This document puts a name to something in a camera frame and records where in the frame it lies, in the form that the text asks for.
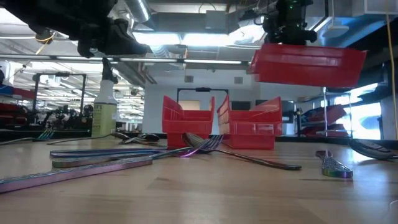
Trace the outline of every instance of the ceiling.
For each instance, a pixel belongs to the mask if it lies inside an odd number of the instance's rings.
[[[273,3],[274,1],[260,1],[258,7],[262,8],[268,2]],[[357,0],[335,0],[336,21],[348,26],[349,31],[334,39],[323,37],[323,33],[331,23],[331,1],[314,1],[313,5],[307,7],[307,27],[316,30],[319,36],[318,41],[313,45],[347,47],[384,25],[383,15],[354,15],[353,6],[355,2]],[[148,0],[148,3],[152,11],[151,20],[143,24],[130,21],[133,26],[131,32],[138,33],[134,36],[139,42],[160,45],[166,41],[165,38],[149,35],[172,34],[177,37],[178,43],[175,44],[186,44],[189,34],[216,34],[209,37],[208,41],[204,37],[196,37],[186,46],[166,43],[163,47],[169,53],[169,57],[250,61],[254,51],[262,45],[265,33],[261,27],[252,24],[244,24],[240,28],[238,26],[238,19],[242,13],[246,9],[256,6],[257,1],[255,0],[212,0],[209,2],[201,0]],[[219,27],[218,20],[209,19],[211,16],[209,11],[215,9],[218,14],[215,15],[216,18],[220,16],[220,13],[221,15],[223,13],[226,18],[225,24],[227,26],[224,24],[225,27],[221,26],[222,29],[213,29]],[[128,14],[129,11],[124,1],[119,1],[109,17],[131,18],[127,16]],[[42,44],[34,39],[34,35],[25,23],[5,9],[0,9],[0,54],[35,54],[42,47]],[[57,34],[54,41],[45,46],[40,54],[78,56],[76,42],[69,41],[62,34]],[[147,57],[158,57],[158,55],[154,51],[153,54],[147,54]],[[22,65],[26,62],[20,61],[17,63]],[[114,67],[114,74],[119,77],[119,83],[114,86],[114,89],[118,91],[119,106],[122,108],[126,119],[140,120],[144,111],[144,88],[145,85],[149,84],[149,79],[141,73],[141,65],[137,63],[119,62]],[[159,85],[198,87],[212,83],[213,86],[223,88],[250,88],[251,84],[251,77],[246,75],[246,68],[233,65],[147,63],[146,68],[147,74],[153,77],[155,83]],[[85,95],[87,103],[91,102],[93,97],[98,94],[101,81],[101,64],[31,62],[27,64],[24,73],[15,75],[14,86],[30,90],[34,86],[32,81],[34,73],[54,73],[57,71],[86,73],[88,75],[87,94]],[[185,82],[185,76],[193,76],[193,83]],[[241,77],[243,83],[235,84],[236,77]],[[45,83],[40,84],[40,100],[45,102],[43,107],[55,108],[58,105],[69,104],[77,109],[80,104],[70,98],[78,98],[80,94],[71,89],[76,88],[78,90],[81,88],[81,77],[70,76],[68,80],[61,82],[66,85],[54,87]],[[131,96],[132,88],[138,88],[140,90],[139,95]]]

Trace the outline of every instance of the table surface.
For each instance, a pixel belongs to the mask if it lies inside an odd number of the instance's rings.
[[[0,178],[51,170],[51,150],[105,149],[116,143],[0,146]],[[330,150],[354,171],[353,179],[323,176],[317,150]],[[398,223],[397,162],[318,143],[277,142],[273,151],[236,152],[303,168],[272,169],[218,152],[169,157],[0,194],[0,223]]]

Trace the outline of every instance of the red plastic bin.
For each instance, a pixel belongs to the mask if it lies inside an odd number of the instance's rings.
[[[168,147],[185,147],[183,133],[193,133],[208,139],[213,127],[215,99],[211,98],[210,110],[183,110],[168,96],[163,98],[162,129],[167,133]]]
[[[257,82],[352,87],[365,58],[366,52],[355,49],[264,44],[251,69]]]
[[[231,110],[229,96],[217,110],[223,143],[235,149],[273,149],[275,136],[282,135],[280,97],[250,111]]]

